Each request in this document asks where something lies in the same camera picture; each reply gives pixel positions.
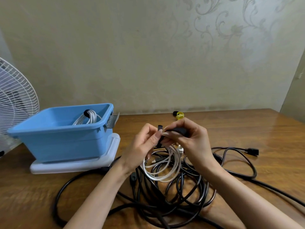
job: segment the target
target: person's left hand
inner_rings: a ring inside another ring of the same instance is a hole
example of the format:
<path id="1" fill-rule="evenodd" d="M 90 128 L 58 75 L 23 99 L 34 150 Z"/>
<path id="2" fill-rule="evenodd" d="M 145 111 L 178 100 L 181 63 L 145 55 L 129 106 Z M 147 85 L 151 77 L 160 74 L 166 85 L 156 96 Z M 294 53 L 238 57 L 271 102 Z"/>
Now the person's left hand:
<path id="1" fill-rule="evenodd" d="M 151 124 L 145 124 L 141 131 L 135 135 L 132 143 L 124 150 L 117 163 L 122 165 L 126 174 L 132 173 L 142 162 L 145 156 L 153 150 L 161 138 L 162 130 Z"/>

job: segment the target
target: person's right arm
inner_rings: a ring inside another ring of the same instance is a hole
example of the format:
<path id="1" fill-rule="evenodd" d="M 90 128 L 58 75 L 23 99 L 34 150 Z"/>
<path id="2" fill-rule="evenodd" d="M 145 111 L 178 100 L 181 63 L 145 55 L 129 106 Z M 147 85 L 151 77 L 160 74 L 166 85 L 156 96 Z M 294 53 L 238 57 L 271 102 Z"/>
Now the person's right arm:
<path id="1" fill-rule="evenodd" d="M 166 132 L 175 127 L 188 129 L 190 137 L 173 131 Z M 303 228 L 219 165 L 213 157 L 205 128 L 183 118 L 167 126 L 164 131 L 166 138 L 162 144 L 179 143 L 195 169 L 211 183 L 247 228 Z"/>

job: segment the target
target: hand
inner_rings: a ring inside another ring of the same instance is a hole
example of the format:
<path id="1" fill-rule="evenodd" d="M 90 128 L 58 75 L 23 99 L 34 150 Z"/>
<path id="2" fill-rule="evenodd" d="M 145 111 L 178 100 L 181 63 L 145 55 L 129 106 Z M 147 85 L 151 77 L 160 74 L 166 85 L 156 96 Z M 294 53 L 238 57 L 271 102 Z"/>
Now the hand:
<path id="1" fill-rule="evenodd" d="M 142 162 L 145 156 L 153 150 L 162 135 L 159 130 L 151 124 L 145 124 L 141 131 L 135 135 L 132 143 L 124 150 L 121 158 L 117 161 L 121 164 L 124 172 L 129 175 Z"/>
<path id="2" fill-rule="evenodd" d="M 186 128 L 190 134 L 189 138 L 174 131 L 166 132 L 166 130 L 175 127 Z M 204 127 L 196 124 L 190 119 L 183 118 L 165 127 L 164 131 L 165 132 L 162 133 L 162 135 L 166 138 L 162 140 L 162 145 L 169 146 L 175 142 L 180 144 L 189 161 L 196 169 L 210 168 L 218 164 L 213 157 L 208 133 Z"/>

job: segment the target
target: fan grille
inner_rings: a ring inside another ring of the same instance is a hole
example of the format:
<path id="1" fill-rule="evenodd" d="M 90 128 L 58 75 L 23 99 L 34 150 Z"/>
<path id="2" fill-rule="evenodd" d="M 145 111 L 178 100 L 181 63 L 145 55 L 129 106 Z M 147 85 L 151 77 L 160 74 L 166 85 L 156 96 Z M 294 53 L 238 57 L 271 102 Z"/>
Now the fan grille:
<path id="1" fill-rule="evenodd" d="M 0 133 L 39 111 L 36 92 L 10 63 L 0 58 Z"/>

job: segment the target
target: blue plastic bin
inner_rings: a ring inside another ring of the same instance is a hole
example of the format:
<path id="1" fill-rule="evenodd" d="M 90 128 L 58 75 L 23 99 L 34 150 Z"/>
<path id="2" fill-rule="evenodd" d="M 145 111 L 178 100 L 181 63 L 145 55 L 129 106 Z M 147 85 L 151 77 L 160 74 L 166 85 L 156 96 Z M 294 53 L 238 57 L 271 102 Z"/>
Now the blue plastic bin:
<path id="1" fill-rule="evenodd" d="M 98 122 L 72 125 L 86 110 L 94 110 Z M 89 104 L 48 108 L 8 130 L 19 138 L 40 162 L 100 157 L 108 147 L 112 128 L 106 128 L 113 104 Z"/>

